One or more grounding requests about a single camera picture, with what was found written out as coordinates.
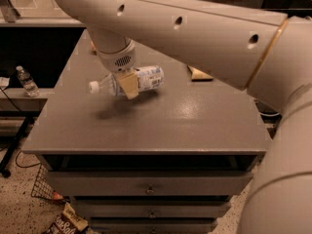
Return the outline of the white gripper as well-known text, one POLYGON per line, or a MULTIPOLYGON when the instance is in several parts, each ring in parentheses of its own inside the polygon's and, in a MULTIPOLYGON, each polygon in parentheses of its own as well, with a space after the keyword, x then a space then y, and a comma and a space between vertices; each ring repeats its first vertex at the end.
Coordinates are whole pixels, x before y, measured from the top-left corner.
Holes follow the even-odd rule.
POLYGON ((118 72, 115 74, 115 78, 126 97, 128 99, 137 97, 137 74, 133 69, 129 69, 132 68, 136 63, 135 43, 131 41, 127 47, 117 53, 107 54, 101 51, 97 51, 97 56, 108 71, 113 73, 118 72))

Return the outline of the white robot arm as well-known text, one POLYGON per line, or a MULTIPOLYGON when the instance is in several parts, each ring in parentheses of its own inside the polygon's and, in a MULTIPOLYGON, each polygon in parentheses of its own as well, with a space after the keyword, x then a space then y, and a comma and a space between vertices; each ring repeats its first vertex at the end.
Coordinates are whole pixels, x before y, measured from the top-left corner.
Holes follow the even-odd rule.
POLYGON ((282 116, 238 234, 312 234, 312 21, 198 0, 55 0, 111 30, 246 91, 282 116))

